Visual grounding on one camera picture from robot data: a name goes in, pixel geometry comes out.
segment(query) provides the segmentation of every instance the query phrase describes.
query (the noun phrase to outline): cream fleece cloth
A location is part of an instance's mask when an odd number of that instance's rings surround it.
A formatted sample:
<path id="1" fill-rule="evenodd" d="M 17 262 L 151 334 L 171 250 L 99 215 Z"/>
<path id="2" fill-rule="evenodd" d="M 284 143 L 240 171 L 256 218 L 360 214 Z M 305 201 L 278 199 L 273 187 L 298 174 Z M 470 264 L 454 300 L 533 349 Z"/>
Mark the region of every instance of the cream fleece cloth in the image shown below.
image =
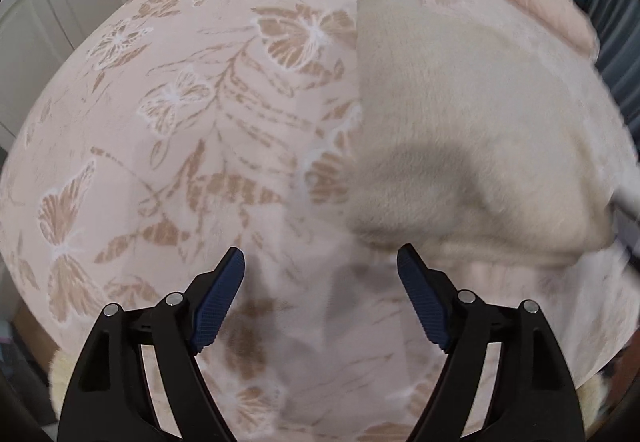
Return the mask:
<path id="1" fill-rule="evenodd" d="M 358 0 L 363 133 L 348 226 L 431 259 L 571 265 L 612 241 L 567 87 L 496 31 Z"/>
<path id="2" fill-rule="evenodd" d="M 51 407 L 57 418 L 60 418 L 60 413 L 62 413 L 66 389 L 69 387 L 76 362 L 78 362 L 77 357 L 67 355 L 62 350 L 56 351 L 51 360 L 49 366 L 49 397 L 51 399 Z"/>

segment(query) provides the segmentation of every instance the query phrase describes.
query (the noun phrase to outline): blue gripper pad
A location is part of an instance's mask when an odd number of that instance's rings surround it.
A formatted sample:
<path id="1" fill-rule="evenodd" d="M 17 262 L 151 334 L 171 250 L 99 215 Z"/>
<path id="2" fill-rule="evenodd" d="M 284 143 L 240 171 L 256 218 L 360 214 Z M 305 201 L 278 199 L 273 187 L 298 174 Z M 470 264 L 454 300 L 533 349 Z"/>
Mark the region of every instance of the blue gripper pad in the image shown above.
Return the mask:
<path id="1" fill-rule="evenodd" d="M 447 310 L 422 269 L 403 247 L 398 251 L 398 276 L 404 285 L 427 338 L 446 351 L 451 343 Z"/>
<path id="2" fill-rule="evenodd" d="M 244 278 L 244 255 L 236 249 L 222 272 L 200 302 L 193 321 L 191 347 L 200 353 L 216 340 L 226 313 L 231 306 Z"/>

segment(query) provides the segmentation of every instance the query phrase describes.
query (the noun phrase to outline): butterfly pattern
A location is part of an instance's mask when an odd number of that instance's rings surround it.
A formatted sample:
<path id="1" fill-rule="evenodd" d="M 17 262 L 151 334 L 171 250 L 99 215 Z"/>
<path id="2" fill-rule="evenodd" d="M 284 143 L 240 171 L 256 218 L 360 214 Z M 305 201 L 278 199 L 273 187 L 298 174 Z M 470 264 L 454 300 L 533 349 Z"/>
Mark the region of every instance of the butterfly pattern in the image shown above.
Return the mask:
<path id="1" fill-rule="evenodd" d="M 113 25 L 111 30 L 102 35 L 98 43 L 89 50 L 87 58 L 97 58 L 94 69 L 103 70 L 116 63 L 124 52 L 129 50 L 140 39 L 153 31 L 152 27 L 129 28 L 131 19 L 122 19 Z"/>
<path id="2" fill-rule="evenodd" d="M 151 89 L 138 114 L 145 118 L 156 135 L 165 138 L 174 131 L 177 113 L 182 106 L 202 102 L 210 95 L 211 87 L 189 65 L 179 72 L 175 82 Z"/>
<path id="3" fill-rule="evenodd" d="M 47 86 L 0 179 L 4 260 L 70 353 L 104 304 L 148 307 L 242 248 L 245 281 L 198 356 L 241 441 L 402 442 L 444 362 L 392 255 L 344 226 L 361 120 L 356 1 L 130 0 Z M 606 176 L 635 164 L 601 85 L 546 29 L 504 0 L 421 2 L 539 53 L 577 87 Z M 579 382 L 636 326 L 617 263 L 600 253 L 553 285 L 532 268 L 452 274 L 492 302 L 543 303 L 572 333 L 561 345 Z M 154 364 L 156 411 L 178 434 Z M 481 387 L 488 396 L 490 378 Z"/>
<path id="4" fill-rule="evenodd" d="M 69 319 L 71 310 L 88 317 L 100 310 L 101 292 L 76 260 L 70 245 L 72 229 L 94 174 L 95 160 L 91 159 L 62 190 L 44 196 L 38 210 L 40 232 L 54 259 L 48 284 L 49 311 L 60 323 Z"/>

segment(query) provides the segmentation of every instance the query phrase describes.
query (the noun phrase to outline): metal screw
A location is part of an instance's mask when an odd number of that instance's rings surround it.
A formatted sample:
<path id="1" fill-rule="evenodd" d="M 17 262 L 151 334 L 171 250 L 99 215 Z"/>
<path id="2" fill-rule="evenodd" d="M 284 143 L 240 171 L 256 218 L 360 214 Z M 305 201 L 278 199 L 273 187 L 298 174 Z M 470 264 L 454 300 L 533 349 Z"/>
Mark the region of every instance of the metal screw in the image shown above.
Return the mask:
<path id="1" fill-rule="evenodd" d="M 102 313 L 107 317 L 114 316 L 120 311 L 120 307 L 116 303 L 111 303 L 102 309 Z"/>
<path id="2" fill-rule="evenodd" d="M 526 301 L 524 301 L 523 307 L 524 307 L 524 310 L 529 312 L 529 314 L 535 314 L 538 310 L 540 310 L 540 305 L 538 305 L 538 303 L 530 299 L 527 299 Z"/>
<path id="3" fill-rule="evenodd" d="M 470 305 L 476 300 L 476 295 L 470 290 L 461 290 L 458 292 L 458 299 L 467 305 Z"/>
<path id="4" fill-rule="evenodd" d="M 164 300 L 170 307 L 175 307 L 182 303 L 184 297 L 179 292 L 174 292 L 173 294 L 169 294 Z"/>

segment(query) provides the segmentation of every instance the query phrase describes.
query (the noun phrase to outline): cream fluffy fabric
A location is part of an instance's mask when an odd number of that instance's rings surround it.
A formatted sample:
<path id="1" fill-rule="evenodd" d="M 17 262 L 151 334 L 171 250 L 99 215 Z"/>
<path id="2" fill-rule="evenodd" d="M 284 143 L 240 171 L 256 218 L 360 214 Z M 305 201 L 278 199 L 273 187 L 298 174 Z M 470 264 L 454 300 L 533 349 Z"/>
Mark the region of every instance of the cream fluffy fabric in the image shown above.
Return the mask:
<path id="1" fill-rule="evenodd" d="M 58 350 L 49 366 L 49 396 L 57 418 L 60 418 L 60 413 L 62 412 L 66 389 L 74 372 L 76 360 L 76 358 L 71 357 L 62 350 Z"/>
<path id="2" fill-rule="evenodd" d="M 607 385 L 601 374 L 595 374 L 577 392 L 584 429 L 589 430 L 598 420 L 600 408 L 607 398 Z"/>
<path id="3" fill-rule="evenodd" d="M 358 0 L 364 129 L 348 224 L 444 261 L 570 265 L 610 244 L 568 89 L 493 29 Z"/>

